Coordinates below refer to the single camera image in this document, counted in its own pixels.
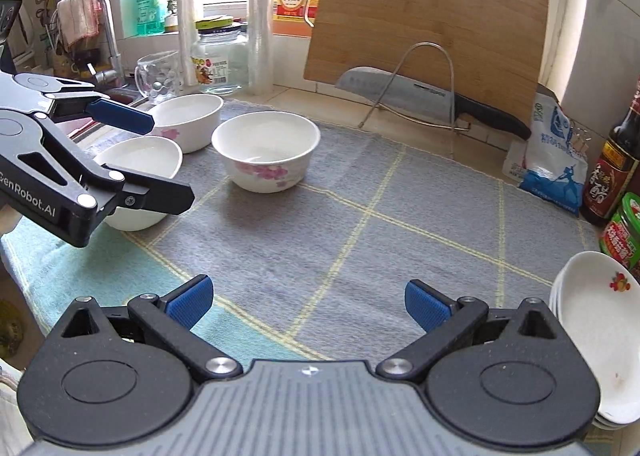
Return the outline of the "white blue salt bag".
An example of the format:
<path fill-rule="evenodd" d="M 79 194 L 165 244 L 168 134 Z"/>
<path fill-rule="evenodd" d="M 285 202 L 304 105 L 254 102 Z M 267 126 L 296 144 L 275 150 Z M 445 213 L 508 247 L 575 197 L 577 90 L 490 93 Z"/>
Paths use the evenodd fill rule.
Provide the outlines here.
<path fill-rule="evenodd" d="M 575 150 L 574 130 L 555 95 L 540 86 L 526 142 L 514 140 L 502 173 L 521 190 L 578 216 L 586 182 L 587 158 Z"/>

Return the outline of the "pink towel on faucet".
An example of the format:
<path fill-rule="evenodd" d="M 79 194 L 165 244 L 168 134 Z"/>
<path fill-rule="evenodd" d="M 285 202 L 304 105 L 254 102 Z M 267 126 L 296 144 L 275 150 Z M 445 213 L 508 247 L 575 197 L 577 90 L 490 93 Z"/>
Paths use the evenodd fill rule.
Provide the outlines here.
<path fill-rule="evenodd" d="M 101 5 L 98 0 L 61 0 L 56 6 L 64 44 L 96 37 L 100 32 Z"/>

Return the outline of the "grey green checked cloth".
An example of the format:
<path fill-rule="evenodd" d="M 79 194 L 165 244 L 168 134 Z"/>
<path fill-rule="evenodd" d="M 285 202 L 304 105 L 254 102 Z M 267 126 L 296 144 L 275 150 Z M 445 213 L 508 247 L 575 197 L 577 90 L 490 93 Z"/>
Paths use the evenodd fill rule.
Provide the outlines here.
<path fill-rule="evenodd" d="M 99 226 L 84 248 L 21 220 L 6 267 L 43 330 L 78 296 L 120 306 L 198 274 L 215 285 L 195 325 L 247 375 L 213 384 L 186 424 L 136 455 L 463 455 L 416 392 L 371 368 L 420 337 L 410 280 L 512 308 L 547 299 L 598 231 L 550 202 L 446 158 L 325 126 L 306 178 L 273 194 L 236 186 L 206 147 L 179 178 L 196 199 L 138 232 Z"/>

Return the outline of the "bamboo cutting board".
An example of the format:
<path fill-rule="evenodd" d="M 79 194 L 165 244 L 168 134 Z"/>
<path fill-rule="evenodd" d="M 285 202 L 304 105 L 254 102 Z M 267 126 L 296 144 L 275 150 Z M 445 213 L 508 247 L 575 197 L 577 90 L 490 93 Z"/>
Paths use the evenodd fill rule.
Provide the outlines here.
<path fill-rule="evenodd" d="M 304 77 L 398 68 L 528 122 L 547 17 L 548 0 L 319 0 Z"/>

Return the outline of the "green lid sauce jar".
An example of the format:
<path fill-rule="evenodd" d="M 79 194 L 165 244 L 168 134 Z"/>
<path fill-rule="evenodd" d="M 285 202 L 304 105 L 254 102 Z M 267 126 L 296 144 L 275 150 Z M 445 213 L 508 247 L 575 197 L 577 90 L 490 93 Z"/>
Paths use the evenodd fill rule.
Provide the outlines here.
<path fill-rule="evenodd" d="M 600 250 L 623 265 L 636 280 L 640 260 L 639 213 L 639 196 L 627 193 L 599 240 Z"/>

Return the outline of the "white bowl pink flowers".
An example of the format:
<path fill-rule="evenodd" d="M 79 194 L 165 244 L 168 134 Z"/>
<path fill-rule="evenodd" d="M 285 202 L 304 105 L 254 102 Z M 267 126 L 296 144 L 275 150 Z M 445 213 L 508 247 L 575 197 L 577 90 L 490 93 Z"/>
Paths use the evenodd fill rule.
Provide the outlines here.
<path fill-rule="evenodd" d="M 212 146 L 227 176 L 257 194 L 283 192 L 303 181 L 321 132 L 292 112 L 248 112 L 216 127 Z"/>

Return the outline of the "tall plastic wrap roll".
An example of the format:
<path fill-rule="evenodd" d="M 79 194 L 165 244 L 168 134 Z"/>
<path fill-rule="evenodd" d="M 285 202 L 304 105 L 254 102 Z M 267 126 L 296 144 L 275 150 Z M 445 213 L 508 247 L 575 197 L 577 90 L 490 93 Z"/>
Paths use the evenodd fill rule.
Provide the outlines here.
<path fill-rule="evenodd" d="M 273 86 L 272 2 L 247 1 L 248 87 L 253 95 Z"/>

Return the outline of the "short plastic wrap roll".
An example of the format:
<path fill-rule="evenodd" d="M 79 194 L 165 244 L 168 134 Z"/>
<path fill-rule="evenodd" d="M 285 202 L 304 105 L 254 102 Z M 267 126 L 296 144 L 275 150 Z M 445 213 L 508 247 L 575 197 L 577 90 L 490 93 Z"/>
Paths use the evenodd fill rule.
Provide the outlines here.
<path fill-rule="evenodd" d="M 190 90 L 198 84 L 191 60 L 191 48 L 198 40 L 195 29 L 194 0 L 177 0 L 179 52 L 184 90 Z"/>

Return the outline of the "small potted plant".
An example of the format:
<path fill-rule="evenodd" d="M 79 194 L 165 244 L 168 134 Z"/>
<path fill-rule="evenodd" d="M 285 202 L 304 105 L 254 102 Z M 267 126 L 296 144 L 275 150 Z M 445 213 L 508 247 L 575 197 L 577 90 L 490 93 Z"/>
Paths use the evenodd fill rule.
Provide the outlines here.
<path fill-rule="evenodd" d="M 164 19 L 164 31 L 166 34 L 175 32 L 178 30 L 178 14 L 177 14 L 177 1 L 167 0 L 166 15 Z"/>

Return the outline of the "glass jar green lid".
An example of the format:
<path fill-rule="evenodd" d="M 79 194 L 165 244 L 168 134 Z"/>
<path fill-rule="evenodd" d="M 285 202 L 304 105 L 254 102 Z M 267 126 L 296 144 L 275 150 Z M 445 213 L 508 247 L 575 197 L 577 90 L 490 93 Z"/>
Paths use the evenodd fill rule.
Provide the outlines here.
<path fill-rule="evenodd" d="M 248 86 L 247 35 L 231 16 L 195 23 L 198 40 L 191 46 L 191 62 L 202 92 L 227 96 Z"/>

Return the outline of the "steel kitchen faucet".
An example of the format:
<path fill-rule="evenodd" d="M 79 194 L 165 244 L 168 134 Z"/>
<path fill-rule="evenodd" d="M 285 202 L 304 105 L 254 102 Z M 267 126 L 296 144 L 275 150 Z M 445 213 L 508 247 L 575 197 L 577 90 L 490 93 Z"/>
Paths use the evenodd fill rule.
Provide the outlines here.
<path fill-rule="evenodd" d="M 103 28 L 106 35 L 108 59 L 111 68 L 97 72 L 93 64 L 87 65 L 96 84 L 108 84 L 115 88 L 121 88 L 125 84 L 124 68 L 122 68 L 122 56 L 119 53 L 115 34 L 113 12 L 110 0 L 97 0 L 102 8 Z"/>

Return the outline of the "dark vinegar bottle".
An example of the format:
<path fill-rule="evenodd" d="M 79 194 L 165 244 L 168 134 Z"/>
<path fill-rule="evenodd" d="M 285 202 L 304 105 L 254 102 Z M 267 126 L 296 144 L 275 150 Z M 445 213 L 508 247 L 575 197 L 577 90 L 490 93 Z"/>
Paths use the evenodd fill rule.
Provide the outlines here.
<path fill-rule="evenodd" d="M 612 216 L 639 167 L 639 88 L 624 119 L 608 134 L 582 191 L 582 216 L 602 226 Z"/>

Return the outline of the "clear glass mug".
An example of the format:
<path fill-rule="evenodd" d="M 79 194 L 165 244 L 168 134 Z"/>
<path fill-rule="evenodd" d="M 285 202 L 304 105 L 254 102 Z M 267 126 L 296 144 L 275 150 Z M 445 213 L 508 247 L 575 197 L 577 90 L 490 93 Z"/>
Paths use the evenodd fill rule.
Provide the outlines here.
<path fill-rule="evenodd" d="M 181 89 L 177 50 L 148 54 L 138 59 L 134 82 L 141 95 L 157 105 L 177 96 Z"/>

